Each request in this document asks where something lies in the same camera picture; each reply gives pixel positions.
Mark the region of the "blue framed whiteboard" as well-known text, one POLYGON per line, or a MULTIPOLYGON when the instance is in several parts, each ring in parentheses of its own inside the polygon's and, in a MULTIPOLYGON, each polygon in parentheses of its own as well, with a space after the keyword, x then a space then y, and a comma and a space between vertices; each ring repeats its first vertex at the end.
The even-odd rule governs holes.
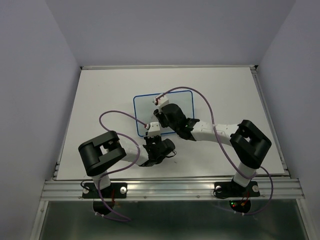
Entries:
MULTIPOLYGON (((133 98, 133 108, 136 119, 145 124, 158 121, 153 114, 154 110, 157 109, 153 100, 158 95, 160 94, 152 93, 137 95, 133 98)), ((191 90, 172 91, 165 96, 168 98, 169 103, 177 104, 187 118, 195 118, 194 96, 191 90)))

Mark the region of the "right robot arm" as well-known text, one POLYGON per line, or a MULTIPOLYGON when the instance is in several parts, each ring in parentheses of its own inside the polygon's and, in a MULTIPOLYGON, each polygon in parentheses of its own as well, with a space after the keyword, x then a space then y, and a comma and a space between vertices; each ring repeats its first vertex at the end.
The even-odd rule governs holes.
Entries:
POLYGON ((240 160, 232 163, 235 175, 232 180, 218 183, 213 192, 219 199, 241 197, 250 192, 249 184, 261 167, 272 143, 250 120, 239 124, 214 124, 197 118, 188 118, 175 103, 158 103, 153 112, 163 128, 172 129, 180 138, 194 142, 218 143, 223 154, 225 145, 231 146, 240 160))

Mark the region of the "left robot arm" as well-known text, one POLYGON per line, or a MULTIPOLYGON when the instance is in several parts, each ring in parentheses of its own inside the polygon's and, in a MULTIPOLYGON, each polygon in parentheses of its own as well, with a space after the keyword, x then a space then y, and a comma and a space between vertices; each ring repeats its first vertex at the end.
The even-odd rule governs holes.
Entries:
POLYGON ((86 175, 92 178, 94 191, 100 197, 111 193, 108 169, 119 161, 139 167, 152 167, 176 155, 175 144, 170 139, 163 140, 159 133, 146 135, 143 145, 137 144, 132 138, 120 140, 119 136, 111 130, 78 147, 86 175))

